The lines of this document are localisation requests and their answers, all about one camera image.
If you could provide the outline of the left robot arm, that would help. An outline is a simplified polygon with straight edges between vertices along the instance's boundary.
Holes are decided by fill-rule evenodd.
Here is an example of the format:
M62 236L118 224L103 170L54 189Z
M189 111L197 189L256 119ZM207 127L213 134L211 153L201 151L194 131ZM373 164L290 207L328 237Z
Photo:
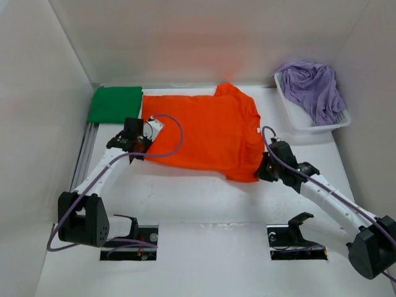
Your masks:
M137 219L108 215L105 194L133 160L144 159L163 127L163 123L154 118L126 118L123 130L108 141L98 165L82 184L59 196L57 228L60 241L97 248L114 238L127 247L138 242Z

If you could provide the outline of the orange t shirt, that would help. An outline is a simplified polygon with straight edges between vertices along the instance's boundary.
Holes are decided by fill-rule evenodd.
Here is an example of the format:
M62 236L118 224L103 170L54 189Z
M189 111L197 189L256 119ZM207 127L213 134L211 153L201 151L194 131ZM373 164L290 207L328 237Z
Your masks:
M254 99L231 84L213 95L146 95L142 117L156 116L165 126L148 160L191 170L222 173L242 183L258 180L264 152L260 114Z

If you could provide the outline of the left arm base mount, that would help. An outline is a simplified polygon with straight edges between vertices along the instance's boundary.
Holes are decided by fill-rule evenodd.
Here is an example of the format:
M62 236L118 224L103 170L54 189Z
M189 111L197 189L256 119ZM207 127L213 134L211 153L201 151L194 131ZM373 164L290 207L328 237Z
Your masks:
M134 237L112 239L100 250L101 261L155 261L159 240L159 227L140 226Z

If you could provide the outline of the green t shirt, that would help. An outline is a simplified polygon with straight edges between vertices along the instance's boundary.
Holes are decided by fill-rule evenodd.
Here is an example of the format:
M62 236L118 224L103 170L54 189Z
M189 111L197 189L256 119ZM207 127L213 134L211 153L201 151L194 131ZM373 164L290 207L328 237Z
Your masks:
M87 122L94 124L123 124L126 118L140 113L142 87L101 87L93 95Z

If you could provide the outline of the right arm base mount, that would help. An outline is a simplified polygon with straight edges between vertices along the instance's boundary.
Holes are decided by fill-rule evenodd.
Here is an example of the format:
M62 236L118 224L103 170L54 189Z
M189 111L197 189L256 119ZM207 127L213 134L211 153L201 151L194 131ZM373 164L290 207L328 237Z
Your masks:
M291 218L287 224L267 225L267 237L272 260L327 260L324 246L303 238L300 226L313 218L303 212Z

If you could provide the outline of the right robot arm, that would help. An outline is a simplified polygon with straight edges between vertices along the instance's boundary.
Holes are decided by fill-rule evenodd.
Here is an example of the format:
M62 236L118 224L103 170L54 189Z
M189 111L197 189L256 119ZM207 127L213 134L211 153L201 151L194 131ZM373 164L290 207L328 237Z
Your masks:
M347 199L319 170L308 162L298 163L289 144L276 137L266 145L256 175L285 186L309 199L339 227L323 223L305 225L311 213L301 213L288 222L287 238L296 245L305 241L320 244L345 257L364 278L372 280L395 264L395 220L380 218Z

